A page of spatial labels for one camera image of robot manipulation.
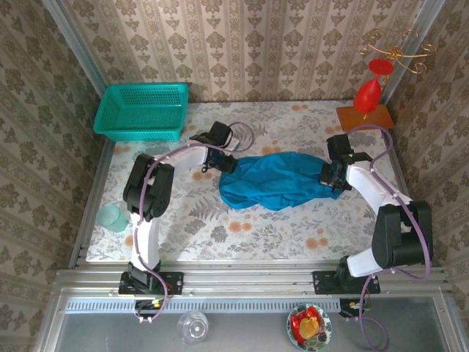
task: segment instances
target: light green cup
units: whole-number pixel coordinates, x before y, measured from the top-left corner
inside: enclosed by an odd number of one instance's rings
[[[115,204],[104,205],[96,213],[96,222],[113,232],[122,232],[128,225],[124,213]]]

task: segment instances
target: plate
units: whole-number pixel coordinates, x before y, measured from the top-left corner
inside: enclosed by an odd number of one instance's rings
[[[304,312],[309,307],[314,307],[321,317],[320,332],[318,335],[312,337],[310,340],[305,341],[304,344],[300,344],[293,335],[290,317],[292,315],[296,316],[299,313]],[[318,307],[315,304],[299,304],[290,312],[290,314],[288,314],[287,333],[288,337],[290,338],[290,341],[292,341],[292,344],[295,345],[297,348],[301,349],[302,351],[319,351],[322,350],[325,346],[327,346],[330,342],[330,338],[332,337],[332,323],[330,322],[328,314],[321,307]]]

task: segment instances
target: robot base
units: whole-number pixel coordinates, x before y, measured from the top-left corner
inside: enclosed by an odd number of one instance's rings
[[[172,271],[159,271],[160,264],[154,269],[167,284],[170,296],[182,295],[184,273]],[[148,271],[140,271],[129,263],[128,271],[122,273],[119,283],[119,295],[130,296],[160,296],[164,289],[159,280]]]
[[[347,257],[340,259],[336,271],[313,271],[314,293],[317,295],[359,295],[365,285],[367,276],[353,277],[347,266]],[[380,293],[378,278],[368,284],[370,293]]]

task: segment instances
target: gold wire ornament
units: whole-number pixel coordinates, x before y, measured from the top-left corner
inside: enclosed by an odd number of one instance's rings
[[[406,70],[409,70],[412,73],[415,73],[417,75],[420,75],[424,72],[426,72],[426,65],[423,62],[416,62],[413,64],[413,68],[410,68],[406,65],[404,65],[401,62],[402,58],[424,58],[427,56],[435,55],[437,53],[437,48],[436,46],[433,46],[432,44],[422,44],[421,49],[425,52],[424,54],[419,54],[419,55],[406,55],[404,54],[404,50],[406,49],[406,44],[410,43],[411,40],[415,40],[418,38],[418,33],[414,31],[413,29],[405,29],[402,32],[402,45],[391,45],[390,40],[388,37],[388,34],[381,31],[378,28],[374,28],[370,31],[368,31],[365,34],[365,40],[361,43],[359,43],[356,47],[357,51],[360,53],[360,55],[365,56],[373,51],[377,51],[378,53],[384,54],[386,56],[386,59],[390,61],[395,61],[399,65],[401,65],[403,68]],[[385,41],[385,49],[377,48],[376,47],[376,42],[380,39],[384,38]]]

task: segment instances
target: metal frame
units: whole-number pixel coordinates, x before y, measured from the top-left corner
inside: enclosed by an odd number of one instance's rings
[[[112,153],[114,151],[115,142],[106,138],[104,142],[103,151],[101,152],[100,161],[97,165],[95,178],[91,189],[89,190],[88,200],[86,207],[81,218],[80,227],[78,228],[75,246],[73,247],[68,268],[73,269],[76,266],[78,257],[83,248],[87,248],[93,227],[95,226],[96,212],[100,206],[100,200],[103,195],[104,185],[108,176],[109,166],[111,165]]]
[[[82,66],[86,76],[95,88],[96,93],[102,97],[106,90],[107,83],[83,41],[80,32],[73,23],[64,2],[61,0],[44,0],[44,5],[51,13],[53,20],[59,27],[60,32],[64,35],[70,49],[72,49],[80,66]]]
[[[424,41],[426,34],[430,30],[430,27],[433,24],[433,21],[436,19],[438,13],[440,13],[441,7],[445,4],[444,0],[438,1],[425,1],[418,12],[417,18],[412,24],[412,30],[418,33],[418,37],[415,40],[411,40],[409,37],[403,43],[403,46],[407,45],[406,54],[413,55],[421,47],[422,42]],[[412,61],[411,58],[403,58],[402,64],[408,66]],[[393,74],[390,76],[388,83],[386,84],[385,89],[381,97],[381,103],[387,104],[391,99],[391,96],[397,89],[399,82],[402,80],[406,69],[397,65],[394,68]]]
[[[384,139],[384,144],[387,147],[389,147],[389,142],[386,134],[384,132],[381,133]],[[401,165],[399,163],[399,158],[397,157],[396,154],[396,149],[394,147],[391,148],[390,153],[388,154],[389,156],[389,161],[391,162],[391,166],[394,171],[394,175],[396,177],[397,181],[397,188],[406,196],[409,196],[409,189],[407,188],[407,184],[405,183],[404,179],[404,174],[402,173]]]
[[[308,300],[327,313],[341,311],[339,298],[316,298]],[[191,310],[205,313],[290,313],[297,305],[304,303],[303,298],[209,298],[178,297],[170,299],[164,313],[184,314]],[[126,313],[135,312],[134,297],[125,298],[69,298],[65,307],[66,314]]]
[[[182,298],[261,298],[272,301],[286,298],[305,300],[357,297],[358,295],[321,296],[314,293],[311,272],[335,270],[337,264],[336,260],[234,260],[206,264],[167,262],[164,263],[164,268],[185,273]],[[123,264],[110,264],[80,265],[75,270],[58,271],[36,351],[54,351],[69,298],[128,300],[127,296],[117,295],[120,275],[125,269]],[[422,265],[408,269],[414,275],[421,276],[424,273]],[[448,302],[451,286],[446,281],[442,268],[433,268],[427,282],[416,282],[399,274],[380,276],[379,280],[382,293],[374,296],[374,299],[432,297],[449,350],[465,350],[461,323],[451,310],[451,302]]]

